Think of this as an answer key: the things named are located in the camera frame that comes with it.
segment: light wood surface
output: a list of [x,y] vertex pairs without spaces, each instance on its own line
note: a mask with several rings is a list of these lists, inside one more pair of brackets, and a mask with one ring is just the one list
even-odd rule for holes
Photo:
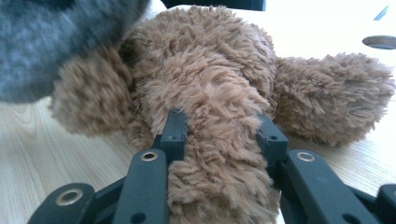
[[[396,51],[371,49],[367,35],[395,35],[391,24],[353,18],[305,18],[265,12],[235,11],[264,27],[274,38],[279,56],[323,57],[338,52],[363,52],[396,67]],[[290,139],[292,148],[315,150],[347,183],[372,195],[396,183],[396,98],[388,114],[365,140],[347,148],[324,148]],[[33,105],[0,104],[0,223],[26,223],[55,189],[83,182],[99,190],[126,175],[135,153],[120,133],[86,138],[66,133],[51,118],[49,99]]]

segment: brown teddy bear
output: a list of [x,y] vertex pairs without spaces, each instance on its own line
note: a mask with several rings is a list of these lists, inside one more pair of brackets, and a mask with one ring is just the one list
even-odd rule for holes
[[65,63],[60,76],[50,108],[71,133],[123,131],[149,148],[169,111],[188,116],[185,159],[169,167],[171,223],[275,222],[258,115],[347,145],[381,119],[395,89],[390,69],[362,54],[278,58],[264,30],[224,7],[160,13],[117,46]]

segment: table surface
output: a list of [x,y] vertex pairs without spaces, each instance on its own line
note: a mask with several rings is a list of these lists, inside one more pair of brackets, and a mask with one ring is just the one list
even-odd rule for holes
[[[278,56],[323,57],[338,52],[362,52],[396,67],[396,50],[362,44],[369,35],[394,35],[391,24],[353,18],[271,15],[236,10],[236,15],[259,24],[273,37]],[[0,223],[26,223],[55,189],[83,182],[99,190],[126,175],[135,153],[120,133],[87,138],[67,133],[47,109],[50,99],[32,105],[0,104]],[[396,103],[366,139],[350,147],[325,148],[290,139],[292,148],[322,155],[346,184],[376,195],[396,183]]]

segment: gray plush toy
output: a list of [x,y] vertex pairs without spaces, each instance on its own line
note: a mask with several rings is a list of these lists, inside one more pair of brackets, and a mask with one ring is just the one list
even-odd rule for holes
[[149,0],[0,0],[0,101],[53,91],[57,70],[86,49],[118,42]]

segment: wood grain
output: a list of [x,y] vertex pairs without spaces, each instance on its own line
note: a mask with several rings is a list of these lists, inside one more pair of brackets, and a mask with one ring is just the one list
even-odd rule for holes
[[[389,35],[393,29],[386,24],[279,20],[277,15],[261,12],[235,12],[264,27],[273,36],[279,56],[364,52],[396,67],[395,51],[370,49],[361,43],[367,35]],[[67,133],[51,118],[48,103],[47,98],[33,105],[0,104],[1,224],[26,223],[46,196],[65,184],[83,182],[95,190],[109,185],[126,175],[135,153],[120,133],[101,138]],[[292,148],[322,155],[348,185],[375,195],[381,185],[396,183],[395,127],[393,98],[375,131],[350,147],[326,148],[295,138],[290,141]]]

